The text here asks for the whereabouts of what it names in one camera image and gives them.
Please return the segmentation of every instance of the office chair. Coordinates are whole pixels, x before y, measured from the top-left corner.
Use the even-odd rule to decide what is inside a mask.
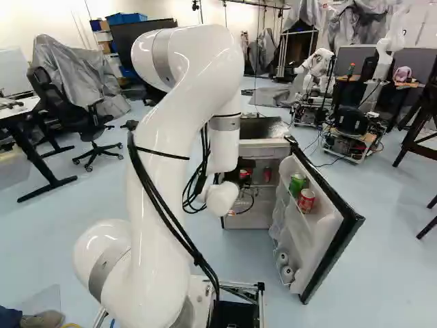
[[[67,96],[60,92],[56,85],[52,83],[50,75],[41,66],[30,67],[27,71],[27,78],[29,79],[36,94],[46,104],[47,110],[54,116],[59,118],[59,122],[68,132],[76,132],[81,136],[84,142],[91,142],[93,149],[81,156],[73,158],[73,163],[78,165],[81,159],[89,157],[85,164],[85,170],[91,172],[93,167],[91,164],[97,156],[102,154],[108,156],[116,156],[119,160],[123,159],[123,155],[114,152],[108,152],[111,148],[122,149],[121,142],[109,146],[97,146],[94,142],[101,136],[105,129],[114,128],[105,123],[113,119],[112,115],[101,116],[97,114],[97,104],[104,99],[100,98],[92,104],[88,105],[88,111],[80,106],[72,104]]]

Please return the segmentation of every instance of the floor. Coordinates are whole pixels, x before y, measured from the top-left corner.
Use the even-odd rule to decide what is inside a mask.
[[[269,80],[257,80],[257,87],[270,84]],[[253,80],[245,78],[242,88],[253,88]],[[249,98],[242,96],[243,111],[281,115],[289,122],[286,109],[256,109],[247,104]],[[133,103],[132,108],[115,121],[116,126],[139,119],[150,109],[141,102]],[[302,149],[317,136],[310,128],[292,128],[291,132]],[[437,207],[426,209],[437,193],[436,164],[408,154],[393,168],[403,136],[394,130],[384,137],[384,150],[362,165],[337,161],[320,169],[367,220],[309,305],[301,305],[298,297],[280,284],[266,231],[224,231],[220,221],[207,212],[188,217],[187,230],[221,279],[266,283],[267,327],[435,327],[437,229],[422,241],[414,236],[437,215]],[[104,133],[98,143],[125,140],[126,130],[117,128]],[[98,159],[89,174],[70,160],[88,145],[77,135],[61,143],[76,148],[46,161],[60,178],[78,175],[76,182],[17,204],[17,197],[44,184],[32,168],[26,181],[0,191],[0,304],[13,307],[59,284],[67,320],[91,327],[98,304],[74,276],[72,248],[80,233],[97,220],[127,217],[124,170],[128,156],[123,149],[124,161]],[[335,160],[315,146],[317,143],[305,152],[314,151],[310,158],[316,165]]]

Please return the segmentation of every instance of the open fridge door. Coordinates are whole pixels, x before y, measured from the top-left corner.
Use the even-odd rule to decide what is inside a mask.
[[[279,166],[269,234],[277,246],[274,255],[282,282],[307,304],[365,218],[329,185],[298,143],[291,137],[285,138],[290,142],[291,154]],[[289,190],[296,172],[306,177],[306,188],[315,193],[309,213],[301,211]]]

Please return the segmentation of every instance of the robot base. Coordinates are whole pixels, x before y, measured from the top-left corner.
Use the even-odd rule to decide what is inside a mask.
[[[243,302],[214,301],[215,292],[206,277],[191,275],[187,304],[171,328],[264,328],[264,283],[220,282],[220,289]],[[100,308],[93,328],[101,328],[109,313]]]

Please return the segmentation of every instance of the shoe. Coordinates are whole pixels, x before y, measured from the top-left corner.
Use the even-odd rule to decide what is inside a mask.
[[[60,328],[65,316],[54,310],[37,313],[34,316],[23,316],[20,328]]]

